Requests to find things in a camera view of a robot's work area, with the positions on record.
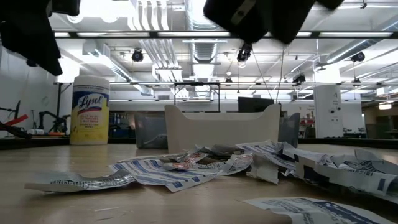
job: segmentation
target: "ventilation duct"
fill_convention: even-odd
[[[189,30],[213,31],[218,29],[218,26],[215,23],[209,21],[203,15],[203,8],[205,6],[205,2],[206,2],[205,0],[185,0],[187,25]],[[197,41],[198,43],[190,44],[192,62],[194,63],[213,62],[217,55],[218,44],[200,43],[201,40]],[[192,70],[193,74],[197,78],[206,78],[208,81],[210,77],[213,75],[214,67],[215,67],[214,65],[199,64],[199,65],[192,65]],[[198,96],[206,96],[209,93],[197,91],[197,94]]]

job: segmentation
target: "paper scrap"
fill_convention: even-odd
[[[257,198],[244,202],[263,210],[270,209],[279,215],[288,215],[293,224],[393,223],[361,208],[313,198]]]
[[[246,170],[253,162],[252,154],[232,155],[219,175],[232,175]]]
[[[199,153],[199,152],[187,153],[184,156],[178,157],[177,158],[177,162],[181,162],[181,163],[196,163],[196,162],[202,160],[203,158],[205,158],[206,156],[207,156],[207,154]]]
[[[269,159],[278,166],[285,167],[289,170],[295,170],[294,161],[282,158],[281,155],[283,154],[281,149],[279,147],[275,147],[275,145],[270,141],[238,144],[236,146],[245,150],[246,153],[257,154]]]
[[[160,160],[176,160],[176,158],[184,156],[185,153],[177,153],[177,154],[164,154],[164,155],[159,155],[159,156],[136,156],[132,157],[129,159],[123,159],[118,162],[127,162],[127,161],[133,161],[133,160],[139,160],[139,159],[160,159]]]
[[[44,192],[79,192],[122,187],[136,181],[130,172],[121,169],[106,177],[83,177],[70,172],[46,172],[35,175],[34,183],[26,183],[25,189]]]
[[[266,158],[253,155],[253,163],[251,170],[246,172],[247,176],[265,180],[274,184],[278,184],[278,166]]]
[[[180,163],[180,162],[173,162],[173,163],[165,163],[163,164],[163,168],[165,170],[195,170],[201,172],[219,172],[224,167],[225,162],[212,162],[210,164],[196,164],[196,163]]]
[[[141,159],[115,164],[110,168],[114,171],[126,169],[140,184],[164,185],[171,192],[208,182],[217,176],[197,171],[165,170],[163,164],[158,159]]]

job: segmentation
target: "table surface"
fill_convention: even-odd
[[[299,145],[309,151],[353,153],[352,147]],[[398,151],[372,150],[398,164]],[[25,190],[35,172],[69,171],[88,177],[111,174],[107,165],[134,156],[166,154],[135,145],[57,146],[0,151],[0,223],[291,223],[287,216],[242,200],[261,197],[311,197],[370,210],[398,222],[397,207],[376,198],[337,195],[294,178],[279,185],[238,174],[171,193],[163,186],[131,184],[125,188],[72,194]]]

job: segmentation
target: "fluorescent light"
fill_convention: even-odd
[[[54,36],[55,37],[69,37],[69,33],[67,33],[67,32],[55,32]]]
[[[225,44],[227,40],[182,40],[184,44]]]
[[[159,32],[159,37],[229,37],[229,32]]]
[[[391,108],[392,108],[392,106],[391,106],[391,104],[389,104],[389,103],[379,105],[379,109],[380,109],[380,110],[389,110],[389,109],[391,109]]]
[[[111,82],[111,85],[130,85],[129,82]]]
[[[142,101],[142,102],[146,102],[146,101],[156,101],[156,100],[153,99],[153,100],[131,100],[131,101]]]
[[[78,32],[79,37],[149,37],[148,32]]]
[[[226,82],[222,82],[220,83],[220,85],[255,85],[256,83],[226,83]]]
[[[140,82],[138,83],[139,85],[174,85],[174,83],[170,83],[170,82]]]
[[[389,37],[392,32],[322,32],[320,37]]]
[[[211,100],[183,100],[182,102],[210,102]]]
[[[311,36],[311,32],[298,32],[296,37],[309,37]]]

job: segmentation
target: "white wall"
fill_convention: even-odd
[[[15,109],[21,101],[19,116],[26,114],[29,119],[19,123],[18,127],[31,129],[33,125],[32,112],[35,111],[35,120],[39,125],[39,111],[56,112],[57,86],[55,77],[40,67],[30,68],[25,60],[9,54],[0,47],[0,107]],[[0,111],[0,120],[7,122],[9,112]],[[46,130],[52,127],[53,119],[45,117]],[[0,137],[7,136],[7,132],[0,131]]]

